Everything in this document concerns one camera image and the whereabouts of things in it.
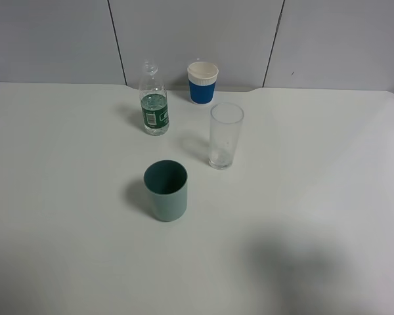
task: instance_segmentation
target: water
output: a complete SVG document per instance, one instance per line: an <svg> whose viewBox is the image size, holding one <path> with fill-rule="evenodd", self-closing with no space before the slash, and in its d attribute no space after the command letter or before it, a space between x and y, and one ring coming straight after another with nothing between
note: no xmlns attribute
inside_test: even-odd
<svg viewBox="0 0 394 315"><path fill-rule="evenodd" d="M227 169L232 165L233 159L233 154L225 149L210 149L209 163L214 169Z"/></svg>
<svg viewBox="0 0 394 315"><path fill-rule="evenodd" d="M161 94L148 94L141 99L144 128L152 136L160 136L169 128L167 99Z"/></svg>

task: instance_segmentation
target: wall seam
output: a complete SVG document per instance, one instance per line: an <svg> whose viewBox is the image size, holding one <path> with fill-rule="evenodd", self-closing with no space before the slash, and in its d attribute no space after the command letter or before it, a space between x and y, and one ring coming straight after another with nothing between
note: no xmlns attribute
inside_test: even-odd
<svg viewBox="0 0 394 315"><path fill-rule="evenodd" d="M276 37L277 37L277 33L278 33L278 28L279 28L279 26L280 26L280 21L282 20L282 14L283 14L283 8L284 8L284 3L285 3L285 2L286 2L286 0L283 0L282 8L281 8L280 14L279 14L279 16L278 16L277 25L276 25L276 32L274 33L273 44L271 45L269 61L267 62L267 69L265 70L264 81L263 81L263 87L265 87L265 80L267 79L267 72L269 72L271 56L273 55L274 45L276 44Z"/></svg>
<svg viewBox="0 0 394 315"><path fill-rule="evenodd" d="M110 10L110 16L111 16L111 22L112 22L112 29L114 30L114 36L115 36L115 38L116 38L118 56L119 56L119 58L120 58L121 68L122 68L122 70L123 70L124 83L125 83L125 85L127 85L127 79L125 78L125 71L124 71L123 58L121 57L120 44L118 43L116 25L115 25L115 23L114 23L114 18L113 18L113 16L112 16L112 10L111 10L110 0L106 0L106 2L108 3L108 9Z"/></svg>

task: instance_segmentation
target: white wall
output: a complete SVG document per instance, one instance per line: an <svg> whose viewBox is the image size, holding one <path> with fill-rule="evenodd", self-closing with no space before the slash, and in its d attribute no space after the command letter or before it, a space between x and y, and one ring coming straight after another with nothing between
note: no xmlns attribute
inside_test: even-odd
<svg viewBox="0 0 394 315"><path fill-rule="evenodd" d="M286 0L265 86L394 90L394 0Z"/></svg>
<svg viewBox="0 0 394 315"><path fill-rule="evenodd" d="M0 0L0 81L124 84L106 0Z"/></svg>
<svg viewBox="0 0 394 315"><path fill-rule="evenodd" d="M153 56L167 85L187 62L219 65L218 85L262 87L282 0L110 0L129 85Z"/></svg>

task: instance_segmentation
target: cup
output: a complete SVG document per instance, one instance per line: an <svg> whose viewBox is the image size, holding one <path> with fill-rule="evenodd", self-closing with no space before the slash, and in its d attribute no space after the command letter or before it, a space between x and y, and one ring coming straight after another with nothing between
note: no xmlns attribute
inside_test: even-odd
<svg viewBox="0 0 394 315"><path fill-rule="evenodd" d="M195 104L208 104L213 99L219 69L211 62L193 62L187 68L191 101Z"/></svg>
<svg viewBox="0 0 394 315"><path fill-rule="evenodd" d="M184 214L187 177L185 167L171 160L156 162L144 172L144 185L158 220L174 221Z"/></svg>
<svg viewBox="0 0 394 315"><path fill-rule="evenodd" d="M220 103L210 110L209 164L227 169L234 160L244 111L233 103Z"/></svg>

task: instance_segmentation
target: gray-green plastic cup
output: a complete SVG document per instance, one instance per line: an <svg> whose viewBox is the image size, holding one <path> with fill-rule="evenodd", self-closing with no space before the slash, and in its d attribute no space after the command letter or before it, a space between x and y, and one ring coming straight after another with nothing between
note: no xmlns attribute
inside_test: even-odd
<svg viewBox="0 0 394 315"><path fill-rule="evenodd" d="M185 167L171 160L156 162L144 172L144 185L158 220L174 221L184 214L187 177Z"/></svg>

